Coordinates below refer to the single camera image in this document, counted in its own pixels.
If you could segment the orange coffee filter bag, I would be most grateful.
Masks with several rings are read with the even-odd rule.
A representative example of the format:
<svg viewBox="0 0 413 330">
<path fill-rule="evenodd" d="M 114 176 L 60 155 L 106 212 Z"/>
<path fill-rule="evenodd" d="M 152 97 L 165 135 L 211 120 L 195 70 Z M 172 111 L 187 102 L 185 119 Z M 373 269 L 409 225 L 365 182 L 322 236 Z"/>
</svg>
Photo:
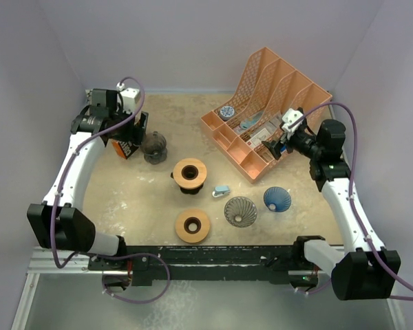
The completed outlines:
<svg viewBox="0 0 413 330">
<path fill-rule="evenodd" d="M 125 160 L 128 160 L 139 149 L 139 146 L 135 145 L 131 140 L 111 140 L 111 143 L 116 154 Z"/>
</svg>

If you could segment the wooden ring dripper stand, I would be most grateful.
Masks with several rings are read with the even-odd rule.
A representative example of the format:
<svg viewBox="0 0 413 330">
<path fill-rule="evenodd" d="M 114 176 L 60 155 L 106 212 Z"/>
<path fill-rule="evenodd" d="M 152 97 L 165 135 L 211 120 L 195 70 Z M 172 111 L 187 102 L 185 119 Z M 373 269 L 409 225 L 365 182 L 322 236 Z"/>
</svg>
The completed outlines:
<svg viewBox="0 0 413 330">
<path fill-rule="evenodd" d="M 179 187 L 193 190 L 206 181 L 207 167 L 199 159 L 185 158 L 174 166 L 172 175 Z"/>
</svg>

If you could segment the grey ribbed glass dripper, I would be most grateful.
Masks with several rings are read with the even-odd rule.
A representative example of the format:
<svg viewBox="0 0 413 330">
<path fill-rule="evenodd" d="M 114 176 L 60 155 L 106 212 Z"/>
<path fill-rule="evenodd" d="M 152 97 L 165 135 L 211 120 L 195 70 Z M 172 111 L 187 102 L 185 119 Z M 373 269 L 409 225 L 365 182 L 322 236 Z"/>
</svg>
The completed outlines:
<svg viewBox="0 0 413 330">
<path fill-rule="evenodd" d="M 257 208 L 247 197 L 233 197 L 224 206 L 225 219 L 236 228 L 247 228 L 257 219 Z"/>
</svg>

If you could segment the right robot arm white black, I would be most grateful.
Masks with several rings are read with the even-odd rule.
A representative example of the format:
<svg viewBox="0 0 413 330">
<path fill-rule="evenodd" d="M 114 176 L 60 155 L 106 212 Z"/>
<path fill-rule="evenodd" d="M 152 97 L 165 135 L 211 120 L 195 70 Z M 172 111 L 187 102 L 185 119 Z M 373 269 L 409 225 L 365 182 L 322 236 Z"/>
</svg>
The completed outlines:
<svg viewBox="0 0 413 330">
<path fill-rule="evenodd" d="M 389 298 L 395 279 L 388 272 L 398 272 L 401 259 L 386 249 L 366 220 L 358 219 L 362 206 L 356 201 L 352 172 L 342 156 L 345 126 L 324 120 L 318 132 L 311 133 L 305 119 L 283 118 L 282 131 L 277 142 L 264 146 L 274 156 L 281 150 L 297 151 L 310 160 L 310 176 L 330 206 L 343 239 L 343 251 L 321 238 L 298 239 L 293 263 L 300 269 L 314 264 L 327 273 L 339 300 Z"/>
</svg>

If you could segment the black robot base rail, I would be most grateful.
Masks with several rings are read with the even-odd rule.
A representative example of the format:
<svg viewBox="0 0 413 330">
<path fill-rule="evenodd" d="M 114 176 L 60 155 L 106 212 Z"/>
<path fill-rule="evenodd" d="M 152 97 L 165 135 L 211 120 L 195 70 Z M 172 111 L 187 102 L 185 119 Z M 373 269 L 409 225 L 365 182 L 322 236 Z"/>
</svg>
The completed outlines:
<svg viewBox="0 0 413 330">
<path fill-rule="evenodd" d="M 263 281 L 316 287 L 322 272 L 293 253 L 291 245 L 130 245 L 121 260 L 92 256 L 89 269 L 128 272 L 132 286 L 154 281 Z"/>
</svg>

